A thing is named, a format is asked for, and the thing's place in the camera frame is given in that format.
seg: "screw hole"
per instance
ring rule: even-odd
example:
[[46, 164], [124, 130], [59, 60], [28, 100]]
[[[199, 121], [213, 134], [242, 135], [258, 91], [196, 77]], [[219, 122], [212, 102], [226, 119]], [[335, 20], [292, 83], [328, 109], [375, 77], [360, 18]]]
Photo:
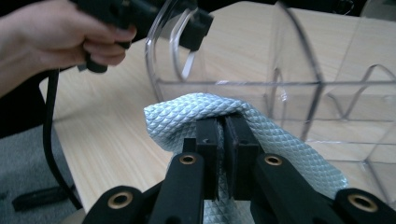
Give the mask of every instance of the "screw hole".
[[190, 165], [190, 164], [195, 163], [196, 159], [192, 155], [186, 155], [186, 156], [180, 157], [179, 161], [185, 165]]
[[276, 157], [276, 156], [266, 156], [265, 157], [265, 162], [267, 162], [270, 165], [280, 165], [280, 164], [282, 164], [282, 160], [279, 157]]
[[370, 198], [364, 196], [364, 195], [359, 195], [359, 194], [351, 194], [347, 196], [347, 199], [349, 200], [350, 203], [352, 203], [355, 207], [359, 208], [360, 210], [363, 210], [365, 212], [376, 212], [378, 210], [378, 206], [376, 205], [373, 200]]
[[120, 209], [131, 203], [133, 195], [131, 192], [122, 191], [114, 194], [108, 199], [107, 205], [113, 209]]

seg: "finger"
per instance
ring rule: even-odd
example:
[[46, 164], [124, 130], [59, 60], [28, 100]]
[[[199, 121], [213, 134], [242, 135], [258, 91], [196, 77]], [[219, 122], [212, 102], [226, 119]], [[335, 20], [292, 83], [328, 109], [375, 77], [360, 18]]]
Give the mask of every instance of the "finger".
[[77, 11], [77, 15], [69, 18], [76, 32], [82, 32], [86, 38], [114, 42], [114, 29], [97, 20], [91, 15]]
[[122, 30], [120, 28], [116, 28], [114, 31], [114, 38], [119, 42], [128, 42], [134, 39], [136, 36], [136, 27], [131, 25], [128, 29]]
[[76, 64], [85, 63], [86, 52], [82, 46], [72, 49], [58, 49], [50, 52], [43, 52], [40, 56], [40, 62], [47, 69], [65, 68]]
[[86, 41], [83, 47], [90, 54], [100, 54], [103, 56], [116, 56], [125, 51], [125, 49], [118, 44], [102, 44], [91, 41]]
[[102, 44], [114, 44], [116, 39], [113, 37], [105, 37], [101, 35], [85, 35], [85, 40]]
[[115, 56], [104, 56], [98, 54], [91, 54], [91, 60], [103, 65], [117, 65], [125, 58], [125, 52]]

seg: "human hand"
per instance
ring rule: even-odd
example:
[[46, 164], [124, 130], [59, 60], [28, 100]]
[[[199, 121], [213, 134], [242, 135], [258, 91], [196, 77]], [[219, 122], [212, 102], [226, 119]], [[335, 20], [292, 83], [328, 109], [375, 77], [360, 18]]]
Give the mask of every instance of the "human hand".
[[25, 24], [22, 36], [45, 68], [84, 63], [85, 51], [96, 63], [117, 65], [125, 49], [116, 42], [131, 41], [136, 33], [133, 26], [124, 31], [105, 25], [67, 0], [33, 4], [19, 12], [19, 20]]
[[79, 11], [68, 0], [47, 0], [0, 18], [0, 97], [49, 69], [85, 63], [87, 52], [101, 65], [117, 65], [136, 34]]

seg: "gray floor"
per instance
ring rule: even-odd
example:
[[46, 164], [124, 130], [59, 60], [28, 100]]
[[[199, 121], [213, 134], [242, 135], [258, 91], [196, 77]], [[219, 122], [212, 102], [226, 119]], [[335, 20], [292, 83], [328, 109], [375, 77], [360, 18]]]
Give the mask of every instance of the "gray floor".
[[[72, 184], [55, 133], [52, 135], [52, 147], [61, 172], [66, 181]], [[16, 197], [56, 186], [58, 185], [45, 161], [42, 126], [0, 139], [0, 224], [58, 223], [72, 214], [76, 209], [68, 200], [24, 212], [14, 211], [12, 200]]]

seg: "fabric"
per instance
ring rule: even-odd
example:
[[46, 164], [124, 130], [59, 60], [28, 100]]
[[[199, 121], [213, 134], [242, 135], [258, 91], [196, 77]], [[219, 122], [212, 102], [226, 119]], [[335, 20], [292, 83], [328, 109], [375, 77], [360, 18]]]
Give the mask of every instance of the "fabric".
[[[195, 121], [232, 113], [246, 119], [265, 152], [287, 158], [318, 192], [334, 198], [347, 186], [343, 174], [312, 147], [278, 127], [247, 102], [208, 93], [192, 93], [144, 109], [147, 131], [164, 150], [182, 151], [183, 139], [195, 137]], [[225, 174], [220, 171], [219, 200], [205, 201], [204, 223], [253, 223], [249, 202], [228, 198]]]

